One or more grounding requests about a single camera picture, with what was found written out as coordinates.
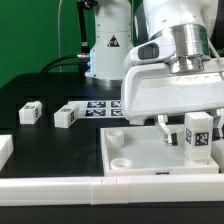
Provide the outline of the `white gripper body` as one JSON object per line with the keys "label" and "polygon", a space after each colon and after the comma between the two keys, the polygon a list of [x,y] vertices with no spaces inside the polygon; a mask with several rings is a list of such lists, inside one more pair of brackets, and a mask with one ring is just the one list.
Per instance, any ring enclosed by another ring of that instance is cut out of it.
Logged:
{"label": "white gripper body", "polygon": [[150,41],[127,55],[121,105],[130,123],[142,125],[158,115],[224,108],[224,67],[219,60],[203,60],[200,72],[172,74],[165,61],[174,52],[174,46],[160,47]]}

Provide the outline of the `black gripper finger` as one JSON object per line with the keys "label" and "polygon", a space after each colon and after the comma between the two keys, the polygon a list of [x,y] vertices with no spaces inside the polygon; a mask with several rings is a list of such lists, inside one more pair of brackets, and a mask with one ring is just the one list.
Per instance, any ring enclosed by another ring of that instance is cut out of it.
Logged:
{"label": "black gripper finger", "polygon": [[212,116],[214,118],[213,137],[215,140],[219,140],[223,137],[224,108],[214,110]]}
{"label": "black gripper finger", "polygon": [[167,126],[167,122],[168,122],[167,115],[157,116],[157,128],[163,134],[164,142],[170,146],[177,146],[178,145],[177,134],[171,131],[171,129]]}

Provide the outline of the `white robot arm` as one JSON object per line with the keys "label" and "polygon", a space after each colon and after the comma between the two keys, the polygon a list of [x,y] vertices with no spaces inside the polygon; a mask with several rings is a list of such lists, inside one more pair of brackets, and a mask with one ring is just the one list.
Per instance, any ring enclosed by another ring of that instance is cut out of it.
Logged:
{"label": "white robot arm", "polygon": [[149,117],[171,145],[167,118],[224,107],[224,63],[210,36],[219,0],[143,0],[135,16],[128,0],[90,0],[96,42],[86,78],[121,86],[124,117]]}

